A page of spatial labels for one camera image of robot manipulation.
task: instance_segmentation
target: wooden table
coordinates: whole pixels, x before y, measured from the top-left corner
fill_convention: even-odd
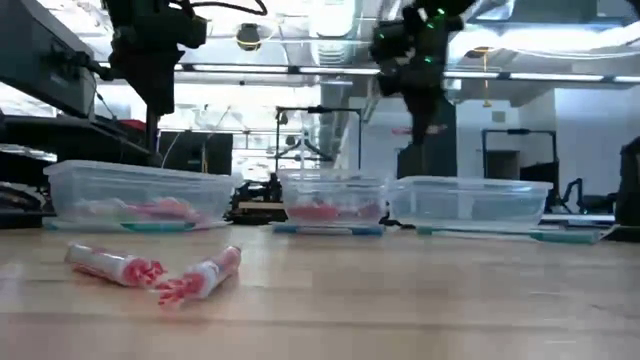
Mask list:
[[[3,359],[633,359],[640,247],[488,239],[0,232]],[[70,272],[70,241],[182,268],[227,244],[241,273],[163,311]]]

